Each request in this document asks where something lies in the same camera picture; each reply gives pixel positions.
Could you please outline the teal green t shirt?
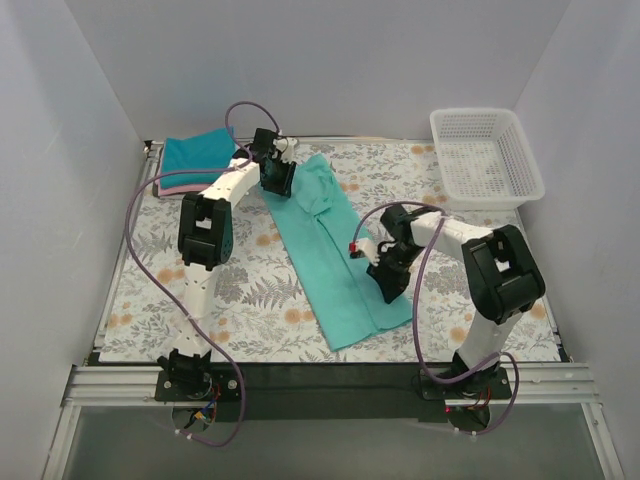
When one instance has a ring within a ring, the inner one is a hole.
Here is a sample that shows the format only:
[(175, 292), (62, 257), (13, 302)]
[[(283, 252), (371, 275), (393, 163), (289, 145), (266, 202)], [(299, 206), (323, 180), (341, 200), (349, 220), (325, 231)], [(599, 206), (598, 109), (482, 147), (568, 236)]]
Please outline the teal green t shirt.
[(331, 350), (411, 320), (410, 301), (401, 296), (387, 304), (366, 273), (367, 260), (349, 257), (360, 217), (324, 156), (297, 167), (289, 198), (263, 198)]

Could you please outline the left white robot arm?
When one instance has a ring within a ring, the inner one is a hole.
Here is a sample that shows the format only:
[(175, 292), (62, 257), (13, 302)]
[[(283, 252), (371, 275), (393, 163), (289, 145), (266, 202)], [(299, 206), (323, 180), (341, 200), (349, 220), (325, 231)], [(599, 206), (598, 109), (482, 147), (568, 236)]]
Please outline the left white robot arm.
[(220, 267), (232, 255), (233, 210), (256, 185), (284, 198), (291, 196), (297, 144), (292, 137), (258, 128), (253, 141), (236, 151), (228, 173), (182, 200), (178, 250), (185, 265), (181, 301), (185, 319), (179, 323), (169, 354), (158, 359), (165, 385), (181, 398), (209, 398), (214, 387), (213, 346), (201, 323), (210, 313)]

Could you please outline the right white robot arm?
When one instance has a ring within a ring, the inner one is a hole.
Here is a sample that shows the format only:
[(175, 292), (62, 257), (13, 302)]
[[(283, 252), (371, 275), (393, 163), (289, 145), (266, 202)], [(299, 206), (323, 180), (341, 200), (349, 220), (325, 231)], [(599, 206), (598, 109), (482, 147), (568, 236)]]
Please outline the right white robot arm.
[(351, 258), (364, 257), (367, 273), (383, 300), (392, 303), (409, 282), (420, 282), (431, 253), (462, 263), (475, 308), (471, 327), (447, 370), (435, 373), (425, 360), (422, 374), (438, 387), (475, 397), (497, 374), (511, 331), (546, 292), (545, 282), (521, 231), (507, 224), (497, 229), (471, 225), (442, 208), (415, 201), (377, 207), (387, 241), (374, 243), (355, 235)]

